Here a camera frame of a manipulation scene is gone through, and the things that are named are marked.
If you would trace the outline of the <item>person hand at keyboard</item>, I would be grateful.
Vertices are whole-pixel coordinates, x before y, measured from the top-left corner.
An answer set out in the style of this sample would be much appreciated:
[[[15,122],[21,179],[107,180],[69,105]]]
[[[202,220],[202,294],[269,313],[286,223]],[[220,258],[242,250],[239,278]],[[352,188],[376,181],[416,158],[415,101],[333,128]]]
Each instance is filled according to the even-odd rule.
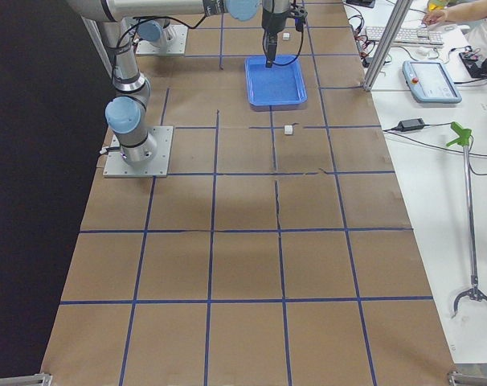
[[[426,26],[443,23],[447,20],[448,11],[446,9],[431,10],[426,13],[422,19],[422,24]]]

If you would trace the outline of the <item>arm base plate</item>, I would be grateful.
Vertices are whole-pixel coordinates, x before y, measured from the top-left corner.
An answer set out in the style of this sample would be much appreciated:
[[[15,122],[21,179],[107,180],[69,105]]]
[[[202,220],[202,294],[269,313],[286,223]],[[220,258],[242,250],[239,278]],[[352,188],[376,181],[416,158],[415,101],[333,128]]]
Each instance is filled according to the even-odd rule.
[[[137,49],[139,56],[184,55],[188,28],[183,25],[141,24],[137,29]]]
[[[174,136],[173,126],[148,128],[145,142],[134,148],[120,145],[115,134],[107,153],[103,176],[105,178],[165,178],[168,175],[170,152]]]

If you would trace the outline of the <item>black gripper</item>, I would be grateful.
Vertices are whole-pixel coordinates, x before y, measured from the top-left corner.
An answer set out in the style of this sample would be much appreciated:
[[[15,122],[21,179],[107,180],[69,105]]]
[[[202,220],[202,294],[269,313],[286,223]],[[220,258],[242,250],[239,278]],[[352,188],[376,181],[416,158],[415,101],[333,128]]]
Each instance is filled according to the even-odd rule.
[[[263,0],[261,26],[264,30],[265,67],[271,68],[276,58],[277,35],[284,30],[289,16],[288,0]]]

